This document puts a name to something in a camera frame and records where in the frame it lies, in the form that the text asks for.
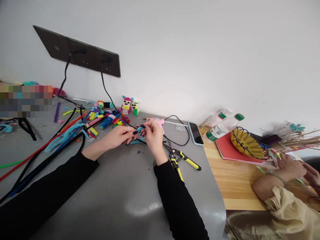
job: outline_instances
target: bottle cap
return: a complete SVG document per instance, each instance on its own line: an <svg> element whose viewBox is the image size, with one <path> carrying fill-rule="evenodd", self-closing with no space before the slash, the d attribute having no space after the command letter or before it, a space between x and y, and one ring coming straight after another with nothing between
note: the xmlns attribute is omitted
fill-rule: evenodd
<svg viewBox="0 0 320 240"><path fill-rule="evenodd" d="M223 111L224 111L224 113L227 114L228 116L233 113L233 110L230 109L230 108L225 108Z"/></svg>
<svg viewBox="0 0 320 240"><path fill-rule="evenodd" d="M240 113L237 113L236 115L234 115L234 117L235 117L236 119L238 119L239 121L241 121L241 120L244 119L244 116L243 116L242 114L240 114Z"/></svg>

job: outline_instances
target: power socket panel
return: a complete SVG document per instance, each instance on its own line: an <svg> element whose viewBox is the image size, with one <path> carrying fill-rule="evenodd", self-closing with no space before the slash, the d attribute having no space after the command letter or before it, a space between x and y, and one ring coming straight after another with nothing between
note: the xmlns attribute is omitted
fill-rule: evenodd
<svg viewBox="0 0 320 240"><path fill-rule="evenodd" d="M33 27L52 58L67 62L70 53L74 53L70 61L71 64L98 72L101 68L103 73L115 77L121 76L120 60L117 53L65 37L45 28Z"/></svg>
<svg viewBox="0 0 320 240"><path fill-rule="evenodd" d="M52 58L67 62L70 54L69 46L66 42L65 36L49 31L42 27L33 26L38 36L40 37L43 45L47 49Z"/></svg>
<svg viewBox="0 0 320 240"><path fill-rule="evenodd" d="M119 54L104 50L96 46L94 48L96 59L100 59L100 67L102 68L102 72L115 77L120 77L121 74Z"/></svg>
<svg viewBox="0 0 320 240"><path fill-rule="evenodd" d="M72 55L72 59L75 64L80 67L100 71L99 61L95 58L95 49L92 45L69 37L66 37L66 41L70 51L75 53Z"/></svg>

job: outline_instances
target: person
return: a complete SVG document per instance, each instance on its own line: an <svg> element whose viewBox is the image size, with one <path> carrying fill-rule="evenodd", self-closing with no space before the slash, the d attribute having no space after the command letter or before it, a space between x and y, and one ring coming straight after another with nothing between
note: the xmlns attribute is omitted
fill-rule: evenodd
<svg viewBox="0 0 320 240"><path fill-rule="evenodd" d="M157 164L154 173L173 238L209 239L192 197L164 152L163 130L155 121L144 125L145 129L141 133L146 136L148 148ZM5 238L7 234L8 238L13 239L32 236L90 177L99 166L99 156L120 144L129 145L133 136L136 139L134 130L128 126L117 126L100 141L78 152L65 164L0 207L0 226L6 230L1 236Z"/></svg>
<svg viewBox="0 0 320 240"><path fill-rule="evenodd" d="M280 157L280 170L264 175L252 186L272 214L272 226L279 237L259 239L320 239L320 213L285 188L287 182L303 176L319 197L320 174L308 163L292 160L290 155L281 153Z"/></svg>

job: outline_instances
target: white wall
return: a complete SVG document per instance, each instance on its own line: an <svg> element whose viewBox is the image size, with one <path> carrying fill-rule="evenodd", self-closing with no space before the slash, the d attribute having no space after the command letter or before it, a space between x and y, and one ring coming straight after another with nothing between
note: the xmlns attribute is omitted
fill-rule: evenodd
<svg viewBox="0 0 320 240"><path fill-rule="evenodd" d="M105 75L118 105L133 96L144 112L197 124L227 106L254 133L284 120L312 130L319 12L318 0L2 0L0 79L60 86L65 63L49 56L38 25L118 53L121 79ZM70 65L67 74L69 96L109 100L98 72Z"/></svg>

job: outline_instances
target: wire cutter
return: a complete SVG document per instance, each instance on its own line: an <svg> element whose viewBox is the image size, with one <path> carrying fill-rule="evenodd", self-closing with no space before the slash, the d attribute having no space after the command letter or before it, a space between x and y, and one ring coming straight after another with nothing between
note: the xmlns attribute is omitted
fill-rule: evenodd
<svg viewBox="0 0 320 240"><path fill-rule="evenodd" d="M182 159L185 160L187 163L189 163L191 166L193 166L195 169L197 169L198 171L201 171L201 167L196 164L194 161L192 161L190 158L188 158L187 155L185 155L182 151L179 151L175 148L173 148L172 144L170 141L168 141L170 144L170 147L167 144L163 145L166 147L166 149L168 149L169 151L169 157L170 157L170 162L173 165L174 170L176 171L176 173L179 175L180 179L183 181L182 175L181 175L181 171L178 165L178 162L180 162Z"/></svg>

